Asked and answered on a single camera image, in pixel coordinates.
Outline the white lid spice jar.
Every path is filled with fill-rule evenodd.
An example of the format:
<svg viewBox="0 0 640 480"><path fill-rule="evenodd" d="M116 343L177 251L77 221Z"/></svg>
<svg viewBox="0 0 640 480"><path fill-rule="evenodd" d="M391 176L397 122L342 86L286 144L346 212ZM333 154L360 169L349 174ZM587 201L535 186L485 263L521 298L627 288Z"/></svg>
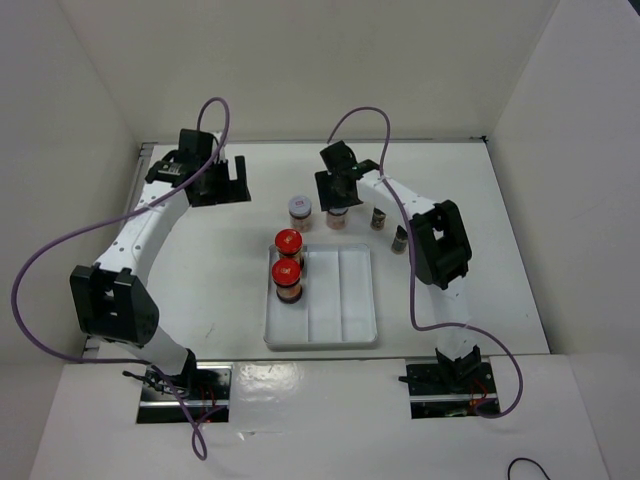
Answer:
<svg viewBox="0 0 640 480"><path fill-rule="evenodd" d="M342 230L348 222L348 207L329 209L326 212L326 224L332 230Z"/></svg>
<svg viewBox="0 0 640 480"><path fill-rule="evenodd" d="M312 202L304 195L296 195L288 202L291 228L300 233L307 232L312 226Z"/></svg>

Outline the black cap spice bottle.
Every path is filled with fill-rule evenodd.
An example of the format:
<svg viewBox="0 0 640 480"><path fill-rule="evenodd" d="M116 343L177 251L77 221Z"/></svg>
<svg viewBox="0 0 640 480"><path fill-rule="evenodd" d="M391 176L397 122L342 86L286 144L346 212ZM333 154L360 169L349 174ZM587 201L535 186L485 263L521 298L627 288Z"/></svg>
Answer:
<svg viewBox="0 0 640 480"><path fill-rule="evenodd" d="M407 247L408 247L408 233L401 225L398 225L396 228L394 239L391 244L391 251L394 254L402 255L407 250Z"/></svg>
<svg viewBox="0 0 640 480"><path fill-rule="evenodd" d="M374 231L381 231L385 227L386 213L378 208L374 208L372 211L370 228Z"/></svg>

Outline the red lid chili jar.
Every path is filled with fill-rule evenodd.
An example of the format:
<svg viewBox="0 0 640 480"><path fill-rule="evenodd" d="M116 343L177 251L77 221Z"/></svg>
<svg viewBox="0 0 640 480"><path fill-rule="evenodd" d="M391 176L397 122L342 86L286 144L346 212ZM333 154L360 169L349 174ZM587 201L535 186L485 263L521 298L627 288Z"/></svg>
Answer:
<svg viewBox="0 0 640 480"><path fill-rule="evenodd" d="M304 243L299 231L292 228L279 231L274 238L274 245L280 259L294 260L301 268L304 267Z"/></svg>
<svg viewBox="0 0 640 480"><path fill-rule="evenodd" d="M284 303L296 303L302 296L300 264L290 258L277 260L271 268L271 277L277 297Z"/></svg>

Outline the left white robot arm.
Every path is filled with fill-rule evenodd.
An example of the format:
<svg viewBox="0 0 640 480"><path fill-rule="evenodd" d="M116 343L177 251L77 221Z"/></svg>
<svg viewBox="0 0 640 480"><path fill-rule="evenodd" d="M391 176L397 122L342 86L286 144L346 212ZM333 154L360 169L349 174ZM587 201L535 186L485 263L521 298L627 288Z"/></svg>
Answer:
<svg viewBox="0 0 640 480"><path fill-rule="evenodd" d="M229 168L237 176L230 177ZM160 325L160 309L147 290L149 275L169 233L191 207L250 200L245 159L226 159L222 137L184 129L176 149L147 172L138 208L91 266L78 265L70 286L81 330L115 343L164 375L176 399L202 383L195 354Z"/></svg>

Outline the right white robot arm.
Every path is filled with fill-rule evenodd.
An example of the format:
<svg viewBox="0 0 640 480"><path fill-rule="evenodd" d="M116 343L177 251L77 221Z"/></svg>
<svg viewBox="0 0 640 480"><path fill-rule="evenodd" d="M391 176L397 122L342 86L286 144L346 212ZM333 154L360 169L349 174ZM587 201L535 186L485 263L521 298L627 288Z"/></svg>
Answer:
<svg viewBox="0 0 640 480"><path fill-rule="evenodd" d="M315 181L322 210L369 203L397 220L406 232L411 322L417 323L418 286L422 284L434 310L434 323L423 330L438 332L439 384L450 393L463 391L479 368L481 354L469 326L465 277L472 252L458 206L412 191L385 175L372 160L359 162L342 141L325 147L320 157L325 169L315 174Z"/></svg>

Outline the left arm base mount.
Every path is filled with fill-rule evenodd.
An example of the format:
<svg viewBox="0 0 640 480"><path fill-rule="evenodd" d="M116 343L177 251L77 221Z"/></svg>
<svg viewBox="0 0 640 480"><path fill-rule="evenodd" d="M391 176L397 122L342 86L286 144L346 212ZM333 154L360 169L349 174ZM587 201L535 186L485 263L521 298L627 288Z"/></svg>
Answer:
<svg viewBox="0 0 640 480"><path fill-rule="evenodd" d="M199 364L200 383L189 391L185 388L177 388L185 407L195 421L201 423L229 421L232 372L231 364ZM178 400L156 372L148 369L144 374L136 374L124 370L122 375L141 384L137 424L187 422Z"/></svg>

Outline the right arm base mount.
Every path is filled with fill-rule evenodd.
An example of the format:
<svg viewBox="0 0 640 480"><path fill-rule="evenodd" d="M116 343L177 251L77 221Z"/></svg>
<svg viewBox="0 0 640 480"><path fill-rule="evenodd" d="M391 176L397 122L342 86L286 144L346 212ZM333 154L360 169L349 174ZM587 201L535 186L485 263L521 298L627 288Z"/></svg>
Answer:
<svg viewBox="0 0 640 480"><path fill-rule="evenodd" d="M445 383L435 362L408 363L398 381L407 387L413 420L475 417L477 407L484 414L501 412L493 371L487 361L456 386Z"/></svg>

